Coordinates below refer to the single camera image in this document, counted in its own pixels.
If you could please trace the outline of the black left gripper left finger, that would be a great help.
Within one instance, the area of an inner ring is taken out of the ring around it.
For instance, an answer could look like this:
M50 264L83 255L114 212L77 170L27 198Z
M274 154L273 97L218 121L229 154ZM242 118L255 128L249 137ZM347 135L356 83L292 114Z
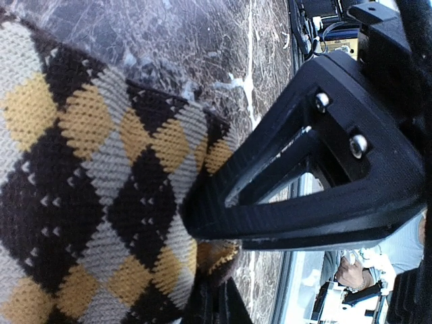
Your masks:
M197 283L184 309L181 324L212 324L215 288L208 282Z

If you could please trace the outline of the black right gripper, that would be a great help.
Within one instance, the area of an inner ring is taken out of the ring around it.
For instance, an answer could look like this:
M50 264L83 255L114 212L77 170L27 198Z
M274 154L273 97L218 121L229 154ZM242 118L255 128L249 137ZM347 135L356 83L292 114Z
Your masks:
M396 106L403 133L421 154L425 180L422 202L431 207L431 2L396 1L353 5L349 16L362 24L358 58L374 86ZM425 259L396 278L390 323L431 322L431 214L426 216Z

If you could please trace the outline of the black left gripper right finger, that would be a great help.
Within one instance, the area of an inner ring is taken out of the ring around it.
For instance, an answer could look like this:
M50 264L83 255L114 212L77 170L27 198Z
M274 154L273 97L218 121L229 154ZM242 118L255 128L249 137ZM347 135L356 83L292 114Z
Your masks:
M229 278L219 288L219 322L222 324L252 324L233 278Z

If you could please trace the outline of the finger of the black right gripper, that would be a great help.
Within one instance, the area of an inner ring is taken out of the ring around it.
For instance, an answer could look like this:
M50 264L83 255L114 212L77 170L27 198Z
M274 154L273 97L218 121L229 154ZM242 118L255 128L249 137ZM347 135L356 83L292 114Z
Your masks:
M184 223L248 250L373 246L424 207L423 158L347 55L305 63Z

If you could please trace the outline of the brown argyle sock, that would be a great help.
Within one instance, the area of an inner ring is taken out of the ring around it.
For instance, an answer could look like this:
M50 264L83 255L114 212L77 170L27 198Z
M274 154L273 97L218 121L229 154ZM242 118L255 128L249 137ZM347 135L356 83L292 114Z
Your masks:
M238 137L198 103L1 10L1 322L181 323L241 245L199 240L186 203Z

